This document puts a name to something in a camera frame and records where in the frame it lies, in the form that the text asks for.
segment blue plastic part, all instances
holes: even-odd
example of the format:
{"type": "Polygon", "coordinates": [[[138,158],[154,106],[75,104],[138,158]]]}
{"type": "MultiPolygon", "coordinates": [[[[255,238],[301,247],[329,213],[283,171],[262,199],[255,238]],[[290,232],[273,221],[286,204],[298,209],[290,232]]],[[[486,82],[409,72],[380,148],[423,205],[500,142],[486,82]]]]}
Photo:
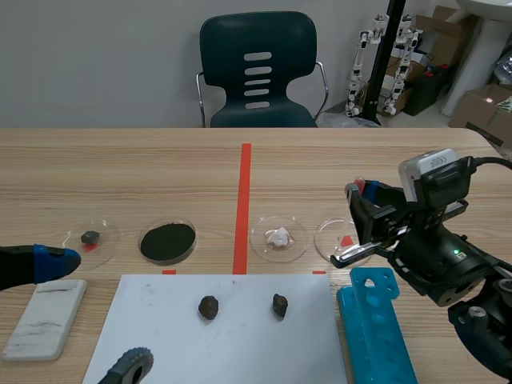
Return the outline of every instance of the blue plastic part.
{"type": "Polygon", "coordinates": [[[370,184],[365,186],[365,189],[362,192],[362,196],[370,200],[373,204],[377,201],[377,188],[378,181],[373,180],[370,184]]]}
{"type": "Polygon", "coordinates": [[[400,295],[393,271],[353,268],[350,279],[337,297],[356,383],[418,384],[391,303],[400,295]]]}
{"type": "Polygon", "coordinates": [[[53,256],[45,246],[34,244],[34,283],[63,278],[78,268],[82,258],[78,252],[65,248],[64,255],[53,256]]]}

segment chair backrest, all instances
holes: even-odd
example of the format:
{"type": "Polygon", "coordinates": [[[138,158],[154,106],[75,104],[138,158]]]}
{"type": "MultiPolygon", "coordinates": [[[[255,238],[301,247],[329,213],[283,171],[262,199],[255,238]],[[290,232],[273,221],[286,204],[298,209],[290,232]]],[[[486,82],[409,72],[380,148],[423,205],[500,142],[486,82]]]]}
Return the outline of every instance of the chair backrest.
{"type": "Polygon", "coordinates": [[[264,102],[285,98],[292,80],[313,72],[317,33],[299,12],[229,14],[202,25],[200,47],[205,82],[223,88],[226,103],[264,102]],[[250,100],[244,95],[260,89],[269,92],[250,100]]]}

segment white sink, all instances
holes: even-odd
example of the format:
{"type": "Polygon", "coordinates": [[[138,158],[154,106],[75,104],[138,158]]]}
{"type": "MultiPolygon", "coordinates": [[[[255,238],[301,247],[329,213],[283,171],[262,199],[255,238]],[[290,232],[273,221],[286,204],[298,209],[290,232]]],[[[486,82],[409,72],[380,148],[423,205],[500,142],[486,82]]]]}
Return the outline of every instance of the white sink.
{"type": "Polygon", "coordinates": [[[512,22],[512,0],[457,0],[461,8],[481,18],[512,22]]]}
{"type": "Polygon", "coordinates": [[[496,61],[512,31],[512,0],[457,0],[468,13],[483,18],[482,31],[458,72],[448,98],[441,108],[453,116],[460,99],[468,90],[487,84],[496,61]]]}

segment white cotton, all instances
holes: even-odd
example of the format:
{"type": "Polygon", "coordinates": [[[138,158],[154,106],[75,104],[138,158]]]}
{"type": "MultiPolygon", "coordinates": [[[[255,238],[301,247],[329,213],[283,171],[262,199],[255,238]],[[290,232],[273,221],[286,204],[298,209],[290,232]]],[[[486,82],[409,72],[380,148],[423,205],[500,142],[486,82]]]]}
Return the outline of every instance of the white cotton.
{"type": "Polygon", "coordinates": [[[290,242],[290,234],[283,227],[279,228],[269,236],[269,244],[273,246],[287,246],[290,242]]]}

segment black pole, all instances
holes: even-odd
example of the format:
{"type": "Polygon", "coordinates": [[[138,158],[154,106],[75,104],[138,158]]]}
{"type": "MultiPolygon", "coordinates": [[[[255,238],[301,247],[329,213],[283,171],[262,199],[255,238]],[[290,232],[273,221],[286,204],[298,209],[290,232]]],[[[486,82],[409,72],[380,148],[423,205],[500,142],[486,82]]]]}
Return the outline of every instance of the black pole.
{"type": "Polygon", "coordinates": [[[381,93],[384,76],[386,76],[387,64],[393,51],[394,42],[397,38],[398,27],[402,19],[403,9],[406,0],[390,0],[387,6],[387,15],[390,17],[386,28],[386,36],[378,45],[375,56],[374,68],[371,70],[371,77],[368,83],[368,93],[365,98],[365,105],[362,108],[361,117],[380,124],[377,119],[378,96],[381,93]]]}

